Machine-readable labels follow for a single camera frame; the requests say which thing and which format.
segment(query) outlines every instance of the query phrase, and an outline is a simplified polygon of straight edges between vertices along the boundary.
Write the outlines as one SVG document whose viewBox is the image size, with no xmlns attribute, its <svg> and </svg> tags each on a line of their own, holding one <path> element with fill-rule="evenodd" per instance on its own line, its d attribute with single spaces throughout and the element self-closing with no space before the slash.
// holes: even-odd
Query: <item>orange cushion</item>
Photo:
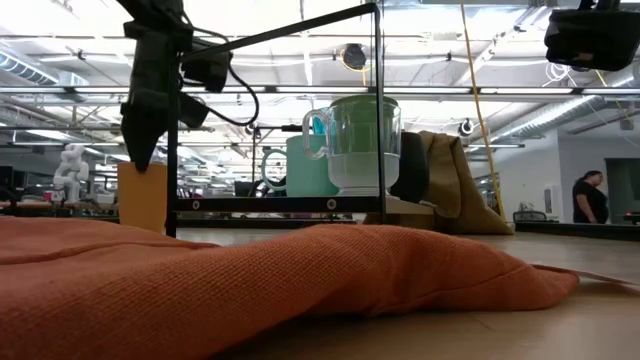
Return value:
<svg viewBox="0 0 640 360">
<path fill-rule="evenodd" d="M 479 242 L 327 225 L 247 246 L 0 219 L 0 357 L 196 359 L 301 314 L 556 305 L 577 276 Z"/>
</svg>

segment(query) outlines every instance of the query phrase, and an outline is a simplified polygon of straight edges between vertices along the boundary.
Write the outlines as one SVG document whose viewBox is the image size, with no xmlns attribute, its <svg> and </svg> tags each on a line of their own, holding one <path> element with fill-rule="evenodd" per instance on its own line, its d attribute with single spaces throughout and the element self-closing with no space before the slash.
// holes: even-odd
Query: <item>ceiling duct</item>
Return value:
<svg viewBox="0 0 640 360">
<path fill-rule="evenodd" d="M 33 61 L 6 48 L 0 48 L 0 69 L 36 85 L 57 85 L 58 78 L 40 69 Z"/>
<path fill-rule="evenodd" d="M 609 87 L 640 87 L 640 62 L 634 62 L 626 68 L 605 77 Z M 601 85 L 599 81 L 590 87 Z M 549 104 L 532 111 L 513 121 L 506 127 L 491 134 L 491 141 L 508 136 L 529 138 L 557 128 L 575 119 L 602 110 L 606 101 L 599 95 L 582 96 L 562 103 Z"/>
<path fill-rule="evenodd" d="M 69 71 L 48 69 L 29 56 L 20 54 L 6 46 L 0 46 L 0 69 L 16 75 L 36 85 L 43 86 L 87 86 L 89 82 L 78 74 Z M 77 94 L 58 95 L 74 101 L 84 101 Z"/>
</svg>

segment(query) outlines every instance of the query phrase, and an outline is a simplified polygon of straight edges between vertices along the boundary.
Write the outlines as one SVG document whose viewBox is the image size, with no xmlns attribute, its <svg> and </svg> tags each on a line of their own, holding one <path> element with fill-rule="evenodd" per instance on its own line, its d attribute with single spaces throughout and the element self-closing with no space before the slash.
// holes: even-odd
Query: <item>floor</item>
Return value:
<svg viewBox="0 0 640 360">
<path fill-rule="evenodd" d="M 183 229 L 179 238 L 242 245 L 282 230 Z M 531 263 L 640 283 L 640 243 L 520 233 L 472 236 Z M 215 359 L 638 359 L 640 287 L 583 280 L 534 312 L 415 313 L 294 320 Z"/>
</svg>

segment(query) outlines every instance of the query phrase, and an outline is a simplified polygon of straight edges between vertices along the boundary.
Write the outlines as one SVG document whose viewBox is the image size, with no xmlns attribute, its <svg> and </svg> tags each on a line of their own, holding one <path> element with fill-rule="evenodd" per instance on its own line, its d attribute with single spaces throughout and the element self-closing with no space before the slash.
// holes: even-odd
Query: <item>table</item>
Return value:
<svg viewBox="0 0 640 360">
<path fill-rule="evenodd" d="M 221 245 L 282 230 L 181 229 Z M 531 263 L 640 283 L 640 244 L 519 233 L 471 236 Z M 298 319 L 214 359 L 638 359 L 640 288 L 584 280 L 563 304 L 531 312 L 414 313 L 376 319 Z"/>
</svg>

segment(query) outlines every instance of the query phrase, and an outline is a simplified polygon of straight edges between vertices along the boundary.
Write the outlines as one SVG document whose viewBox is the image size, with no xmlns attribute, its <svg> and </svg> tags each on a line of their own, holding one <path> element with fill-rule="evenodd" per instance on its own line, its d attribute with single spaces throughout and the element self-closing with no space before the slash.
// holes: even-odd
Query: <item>teal container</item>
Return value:
<svg viewBox="0 0 640 360">
<path fill-rule="evenodd" d="M 326 146 L 325 135 L 310 135 L 309 143 L 312 151 L 320 151 Z M 271 154 L 282 154 L 287 158 L 287 184 L 273 185 L 266 175 L 266 160 Z M 287 150 L 271 149 L 265 151 L 262 158 L 262 180 L 274 191 L 285 190 L 289 197 L 334 196 L 338 188 L 329 180 L 329 164 L 327 158 L 313 160 L 307 157 L 302 146 L 302 135 L 287 139 Z"/>
</svg>

